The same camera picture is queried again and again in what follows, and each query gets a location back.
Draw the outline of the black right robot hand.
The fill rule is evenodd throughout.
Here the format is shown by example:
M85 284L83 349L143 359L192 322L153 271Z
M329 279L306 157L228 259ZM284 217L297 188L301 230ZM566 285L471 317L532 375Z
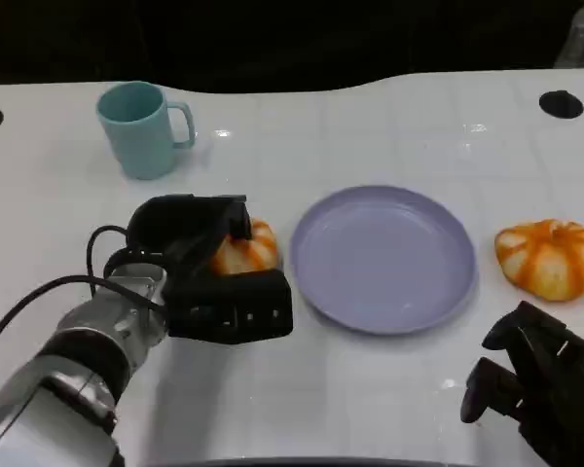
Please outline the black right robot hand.
M466 381L460 419L491 409L519 424L533 451L550 466L584 466L584 340L565 323L522 301L482 342L507 352L513 368L478 360Z

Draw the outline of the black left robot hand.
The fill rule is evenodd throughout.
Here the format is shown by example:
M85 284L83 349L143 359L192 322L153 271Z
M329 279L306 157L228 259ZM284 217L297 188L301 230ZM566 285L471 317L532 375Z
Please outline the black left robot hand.
M174 338L240 344L291 334L291 288L277 267L219 274L210 262L226 238L249 240L244 196L151 198L132 214L126 247L166 273L162 299Z

